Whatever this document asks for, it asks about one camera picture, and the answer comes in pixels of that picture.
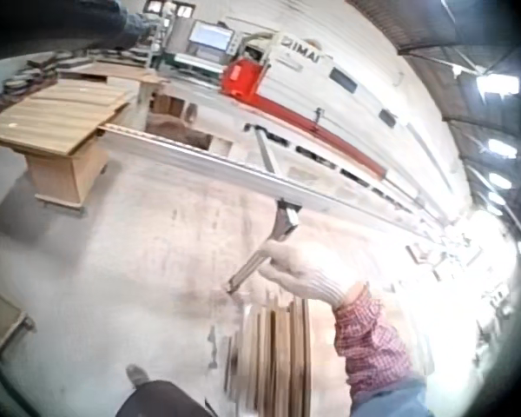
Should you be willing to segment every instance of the metal clamp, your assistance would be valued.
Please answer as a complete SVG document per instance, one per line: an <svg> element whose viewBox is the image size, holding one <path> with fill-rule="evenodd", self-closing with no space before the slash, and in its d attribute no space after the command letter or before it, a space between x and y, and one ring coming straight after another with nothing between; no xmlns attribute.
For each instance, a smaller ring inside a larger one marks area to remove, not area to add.
<svg viewBox="0 0 521 417"><path fill-rule="evenodd" d="M250 125L245 126L245 130L249 130ZM260 126L254 126L254 133L257 136L259 143L260 155L267 171L272 174L281 175L280 167L274 158L272 150L267 146L266 143L266 131ZM300 206L285 202L284 200L278 200L276 202L276 216L274 218L274 226L272 232L268 236L266 241L285 241L294 230L299 226L299 217L297 213L301 209ZM228 281L228 293L233 294L241 286L243 282L254 272L257 268L267 259L267 256L261 254L257 249L251 257Z"/></svg>

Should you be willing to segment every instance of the wall window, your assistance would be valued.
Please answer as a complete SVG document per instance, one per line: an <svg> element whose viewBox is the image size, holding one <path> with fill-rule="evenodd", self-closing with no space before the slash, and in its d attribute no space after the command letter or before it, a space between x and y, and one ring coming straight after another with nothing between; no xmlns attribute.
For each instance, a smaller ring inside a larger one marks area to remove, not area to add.
<svg viewBox="0 0 521 417"><path fill-rule="evenodd" d="M143 13L155 13L160 15L164 8L165 0L148 0L143 8Z"/></svg>
<svg viewBox="0 0 521 417"><path fill-rule="evenodd" d="M357 83L337 68L332 69L330 79L338 83L350 93L354 93L357 89Z"/></svg>
<svg viewBox="0 0 521 417"><path fill-rule="evenodd" d="M164 10L164 5L168 3L168 7L174 16L190 18L195 12L195 5L182 2L168 2L168 0L147 0L144 13L155 13L161 15Z"/></svg>
<svg viewBox="0 0 521 417"><path fill-rule="evenodd" d="M179 17L190 18L195 11L195 5L189 3L173 2L175 6L174 14Z"/></svg>
<svg viewBox="0 0 521 417"><path fill-rule="evenodd" d="M382 122L393 128L396 125L396 118L386 109L382 109L379 114L379 118Z"/></svg>

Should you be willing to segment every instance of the computer monitor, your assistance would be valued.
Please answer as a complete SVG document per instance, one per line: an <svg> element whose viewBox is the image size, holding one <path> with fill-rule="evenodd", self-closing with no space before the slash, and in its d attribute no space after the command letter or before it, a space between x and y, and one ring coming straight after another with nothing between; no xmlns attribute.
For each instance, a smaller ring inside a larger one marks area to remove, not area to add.
<svg viewBox="0 0 521 417"><path fill-rule="evenodd" d="M189 41L225 52L233 35L234 31L231 29L210 23L195 22Z"/></svg>

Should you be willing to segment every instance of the metal roof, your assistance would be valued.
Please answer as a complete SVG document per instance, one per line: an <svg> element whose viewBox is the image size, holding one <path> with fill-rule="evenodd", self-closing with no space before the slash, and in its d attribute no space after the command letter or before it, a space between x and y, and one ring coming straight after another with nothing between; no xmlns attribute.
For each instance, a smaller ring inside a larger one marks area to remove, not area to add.
<svg viewBox="0 0 521 417"><path fill-rule="evenodd" d="M458 146L473 200L488 188L484 176L497 172L513 183L499 190L521 221L521 85L515 96L478 91L477 76L518 76L521 84L521 24L498 0L347 0L392 42L428 88ZM454 76L453 68L461 70ZM494 138L518 149L504 159L486 147ZM504 215L515 228L513 220Z"/></svg>

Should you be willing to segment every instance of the wood scrap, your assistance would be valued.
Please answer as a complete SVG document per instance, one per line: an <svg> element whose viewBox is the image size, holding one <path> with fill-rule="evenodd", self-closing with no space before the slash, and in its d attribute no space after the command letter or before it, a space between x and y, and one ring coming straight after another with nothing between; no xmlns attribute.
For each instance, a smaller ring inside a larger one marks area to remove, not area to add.
<svg viewBox="0 0 521 417"><path fill-rule="evenodd" d="M228 356L226 391L240 413L260 417L310 415L308 305L252 307Z"/></svg>

